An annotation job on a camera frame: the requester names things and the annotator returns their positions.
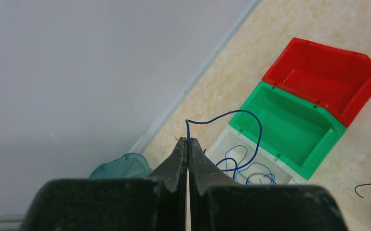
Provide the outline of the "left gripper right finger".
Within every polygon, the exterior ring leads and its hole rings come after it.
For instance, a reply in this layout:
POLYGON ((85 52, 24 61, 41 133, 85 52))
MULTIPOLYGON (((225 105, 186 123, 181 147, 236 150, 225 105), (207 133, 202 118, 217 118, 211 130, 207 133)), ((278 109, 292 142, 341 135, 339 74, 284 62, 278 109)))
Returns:
POLYGON ((197 139, 188 145, 194 231, 345 231, 332 195, 317 185, 242 185, 223 173, 197 139))

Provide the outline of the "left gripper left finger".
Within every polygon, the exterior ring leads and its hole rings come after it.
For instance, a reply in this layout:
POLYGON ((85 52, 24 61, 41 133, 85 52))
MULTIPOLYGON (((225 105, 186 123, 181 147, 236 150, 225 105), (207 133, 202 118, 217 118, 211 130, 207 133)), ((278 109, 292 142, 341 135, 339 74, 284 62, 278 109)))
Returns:
POLYGON ((143 178, 57 179, 43 185, 23 231, 183 231, 187 143, 143 178))

